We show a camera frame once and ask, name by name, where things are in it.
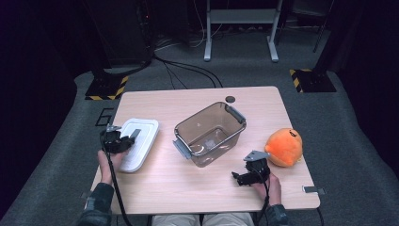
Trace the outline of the transparent brown storage box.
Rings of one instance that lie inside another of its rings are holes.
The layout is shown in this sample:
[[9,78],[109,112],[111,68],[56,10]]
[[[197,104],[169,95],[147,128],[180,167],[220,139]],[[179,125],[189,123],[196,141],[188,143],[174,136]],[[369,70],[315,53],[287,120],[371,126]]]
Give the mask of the transparent brown storage box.
[[233,106],[216,102],[178,123],[174,146],[186,159],[204,168],[233,148],[247,119]]

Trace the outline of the white lid with grey handle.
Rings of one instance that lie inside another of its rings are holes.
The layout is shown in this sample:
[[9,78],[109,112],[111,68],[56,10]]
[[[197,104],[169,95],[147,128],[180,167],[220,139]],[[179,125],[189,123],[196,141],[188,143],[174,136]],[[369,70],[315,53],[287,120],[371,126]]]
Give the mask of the white lid with grey handle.
[[135,136],[135,143],[124,156],[120,165],[122,172],[135,172],[143,165],[159,130],[157,120],[131,118],[120,128],[121,137]]

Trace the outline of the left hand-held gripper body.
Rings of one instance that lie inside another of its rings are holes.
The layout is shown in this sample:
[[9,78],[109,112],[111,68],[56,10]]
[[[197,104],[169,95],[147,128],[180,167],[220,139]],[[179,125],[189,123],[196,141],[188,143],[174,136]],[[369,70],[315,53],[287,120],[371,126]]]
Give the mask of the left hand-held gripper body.
[[120,129],[120,126],[107,124],[106,128],[101,132],[101,144],[106,153],[122,152]]

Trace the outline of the person's right hand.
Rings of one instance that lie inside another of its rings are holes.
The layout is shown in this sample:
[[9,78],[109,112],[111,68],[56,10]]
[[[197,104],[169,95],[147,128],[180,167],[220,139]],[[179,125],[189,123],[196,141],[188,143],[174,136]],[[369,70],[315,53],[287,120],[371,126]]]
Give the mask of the person's right hand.
[[268,205],[273,206],[281,204],[281,185],[279,178],[273,173],[269,175],[269,179],[265,184],[252,184],[251,187],[255,189],[262,200],[268,198]]

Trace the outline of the person's leg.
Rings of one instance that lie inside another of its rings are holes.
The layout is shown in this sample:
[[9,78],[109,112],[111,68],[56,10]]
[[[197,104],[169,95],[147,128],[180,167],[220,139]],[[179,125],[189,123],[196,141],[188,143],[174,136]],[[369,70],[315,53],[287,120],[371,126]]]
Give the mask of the person's leg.
[[152,226],[200,226],[198,215],[157,215],[152,218]]
[[219,213],[205,215],[202,226],[254,226],[249,213]]

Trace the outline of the black striped stand base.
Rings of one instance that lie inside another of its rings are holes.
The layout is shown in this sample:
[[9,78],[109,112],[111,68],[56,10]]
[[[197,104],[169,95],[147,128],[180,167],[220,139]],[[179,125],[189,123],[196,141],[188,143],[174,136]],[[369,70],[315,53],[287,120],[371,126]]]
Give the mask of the black striped stand base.
[[310,69],[293,69],[290,75],[297,92],[335,92],[336,89],[325,73],[315,73]]
[[92,74],[93,80],[85,94],[87,100],[117,100],[128,81],[125,73],[108,73],[101,69]]

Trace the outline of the person's right leg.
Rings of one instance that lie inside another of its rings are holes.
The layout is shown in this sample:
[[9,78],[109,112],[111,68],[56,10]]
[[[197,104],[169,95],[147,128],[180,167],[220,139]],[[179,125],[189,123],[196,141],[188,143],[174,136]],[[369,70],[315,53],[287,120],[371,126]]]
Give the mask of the person's right leg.
[[205,215],[202,226],[254,226],[249,213],[219,213]]

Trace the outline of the person's left leg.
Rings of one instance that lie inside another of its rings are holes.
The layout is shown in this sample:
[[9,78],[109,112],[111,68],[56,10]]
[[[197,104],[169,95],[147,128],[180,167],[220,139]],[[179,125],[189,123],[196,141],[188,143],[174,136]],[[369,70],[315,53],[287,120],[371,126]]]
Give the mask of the person's left leg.
[[198,215],[157,215],[152,218],[152,226],[200,226]]

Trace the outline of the orange plush toy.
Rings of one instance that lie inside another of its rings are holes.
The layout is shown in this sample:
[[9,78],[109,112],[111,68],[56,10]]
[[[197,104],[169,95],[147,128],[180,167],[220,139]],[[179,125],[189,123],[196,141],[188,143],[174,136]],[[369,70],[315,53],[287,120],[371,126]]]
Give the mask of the orange plush toy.
[[292,167],[302,157],[302,137],[293,128],[279,129],[266,141],[264,151],[269,153],[269,159],[275,165]]

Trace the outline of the black cabinet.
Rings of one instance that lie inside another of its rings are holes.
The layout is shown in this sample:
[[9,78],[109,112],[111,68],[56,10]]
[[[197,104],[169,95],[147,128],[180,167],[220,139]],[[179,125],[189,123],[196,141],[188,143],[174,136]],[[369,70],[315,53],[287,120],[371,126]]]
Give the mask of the black cabinet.
[[147,0],[88,0],[111,65],[145,63],[152,58],[152,25]]

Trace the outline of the black tripod leg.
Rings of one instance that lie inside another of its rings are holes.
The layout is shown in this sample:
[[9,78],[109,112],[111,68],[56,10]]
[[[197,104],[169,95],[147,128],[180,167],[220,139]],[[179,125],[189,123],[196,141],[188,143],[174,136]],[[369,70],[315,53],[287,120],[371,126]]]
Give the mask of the black tripod leg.
[[325,31],[326,23],[327,23],[327,21],[324,20],[324,21],[321,23],[321,25],[319,26],[319,29],[318,29],[318,32],[317,32],[317,34],[318,34],[317,40],[316,40],[316,43],[315,43],[315,45],[314,45],[314,47],[313,47],[313,50],[312,50],[314,53],[317,52],[317,49],[318,49],[320,40],[321,40],[321,38],[322,38],[322,36],[323,36],[323,34],[324,34],[324,31]]

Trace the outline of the white metal table frame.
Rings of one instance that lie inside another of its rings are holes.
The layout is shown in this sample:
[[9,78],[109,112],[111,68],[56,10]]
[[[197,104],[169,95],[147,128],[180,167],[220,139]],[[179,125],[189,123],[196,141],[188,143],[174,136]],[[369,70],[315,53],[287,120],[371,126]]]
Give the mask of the white metal table frame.
[[275,36],[279,24],[283,0],[277,0],[274,8],[261,9],[211,9],[211,0],[206,1],[206,45],[204,49],[205,61],[211,60],[212,54],[212,25],[213,24],[271,24],[272,30],[266,37],[269,53],[273,62],[279,61],[275,44]]

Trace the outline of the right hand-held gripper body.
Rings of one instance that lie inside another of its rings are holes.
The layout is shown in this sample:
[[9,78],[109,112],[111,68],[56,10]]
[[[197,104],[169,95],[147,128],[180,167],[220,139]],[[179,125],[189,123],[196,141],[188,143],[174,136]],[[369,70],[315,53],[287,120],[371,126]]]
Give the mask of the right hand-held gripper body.
[[246,161],[247,173],[249,173],[248,181],[252,184],[264,183],[270,174],[270,168],[267,164],[268,153],[260,151],[250,152],[244,160]]

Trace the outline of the person's left hand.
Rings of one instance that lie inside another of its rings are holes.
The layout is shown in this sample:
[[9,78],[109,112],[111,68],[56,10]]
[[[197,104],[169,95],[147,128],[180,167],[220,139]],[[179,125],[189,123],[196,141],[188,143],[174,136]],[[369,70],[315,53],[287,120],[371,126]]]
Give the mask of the person's left hand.
[[[109,159],[112,161],[114,171],[119,170],[124,156],[125,156],[125,153],[110,154]],[[100,166],[100,171],[101,171],[101,183],[112,185],[113,180],[112,180],[111,169],[110,169],[109,163],[108,163],[109,159],[107,158],[107,155],[104,151],[98,151],[98,161],[99,161],[99,166]]]

